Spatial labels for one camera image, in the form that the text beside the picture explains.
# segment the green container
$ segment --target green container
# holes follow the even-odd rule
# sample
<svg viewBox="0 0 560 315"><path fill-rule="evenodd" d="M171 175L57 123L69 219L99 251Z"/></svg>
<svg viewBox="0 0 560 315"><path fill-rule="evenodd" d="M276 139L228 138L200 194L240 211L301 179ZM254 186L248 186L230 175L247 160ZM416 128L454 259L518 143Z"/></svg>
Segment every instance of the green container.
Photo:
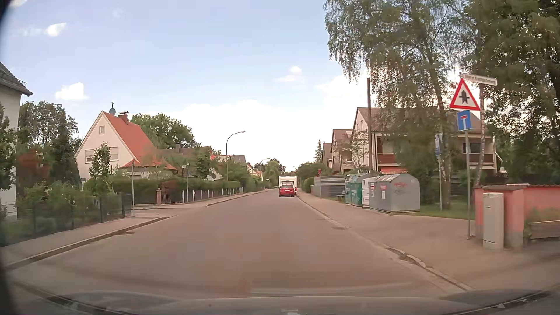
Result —
<svg viewBox="0 0 560 315"><path fill-rule="evenodd" d="M346 183L344 185L344 194L345 194L345 198L344 201L346 204L350 205L352 203L352 195L350 194L351 191L351 175L346 175Z"/></svg>
<svg viewBox="0 0 560 315"><path fill-rule="evenodd" d="M369 177L372 177L369 173L352 174L350 180L351 205L362 206L362 179Z"/></svg>

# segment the triangular traffic sign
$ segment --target triangular traffic sign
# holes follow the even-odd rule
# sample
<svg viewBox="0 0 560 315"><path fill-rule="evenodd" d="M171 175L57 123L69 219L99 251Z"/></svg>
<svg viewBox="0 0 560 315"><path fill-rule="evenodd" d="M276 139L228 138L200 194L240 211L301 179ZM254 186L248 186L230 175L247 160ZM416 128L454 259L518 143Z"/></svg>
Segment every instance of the triangular traffic sign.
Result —
<svg viewBox="0 0 560 315"><path fill-rule="evenodd" d="M474 98L473 93L470 92L469 86L463 78L459 81L459 86L457 86L449 108L480 110L477 100Z"/></svg>

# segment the sky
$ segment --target sky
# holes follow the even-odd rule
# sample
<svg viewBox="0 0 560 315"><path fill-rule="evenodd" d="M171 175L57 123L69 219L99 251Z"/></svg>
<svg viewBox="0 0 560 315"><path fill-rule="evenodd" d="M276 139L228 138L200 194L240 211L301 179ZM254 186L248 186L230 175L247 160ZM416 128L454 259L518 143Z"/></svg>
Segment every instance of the sky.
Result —
<svg viewBox="0 0 560 315"><path fill-rule="evenodd" d="M367 106L329 58L324 0L15 0L0 61L83 137L101 110L164 113L196 141L287 170Z"/></svg>

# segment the car hood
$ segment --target car hood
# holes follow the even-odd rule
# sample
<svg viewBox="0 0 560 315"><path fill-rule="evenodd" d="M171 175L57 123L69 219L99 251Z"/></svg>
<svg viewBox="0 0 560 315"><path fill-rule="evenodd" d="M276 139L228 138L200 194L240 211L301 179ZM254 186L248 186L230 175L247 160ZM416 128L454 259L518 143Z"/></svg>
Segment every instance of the car hood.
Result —
<svg viewBox="0 0 560 315"><path fill-rule="evenodd" d="M126 291L88 291L52 295L21 305L20 312L37 315L393 315L490 314L514 301L527 303L550 293L533 290L471 291L443 298L406 297L254 297L178 299Z"/></svg>

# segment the chimney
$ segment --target chimney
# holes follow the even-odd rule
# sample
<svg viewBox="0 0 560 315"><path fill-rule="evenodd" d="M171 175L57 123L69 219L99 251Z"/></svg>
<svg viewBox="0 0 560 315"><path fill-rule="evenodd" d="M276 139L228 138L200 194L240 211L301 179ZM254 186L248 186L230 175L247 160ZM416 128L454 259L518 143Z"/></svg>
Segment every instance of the chimney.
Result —
<svg viewBox="0 0 560 315"><path fill-rule="evenodd" d="M119 118L122 119L125 124L128 124L128 112L120 112Z"/></svg>

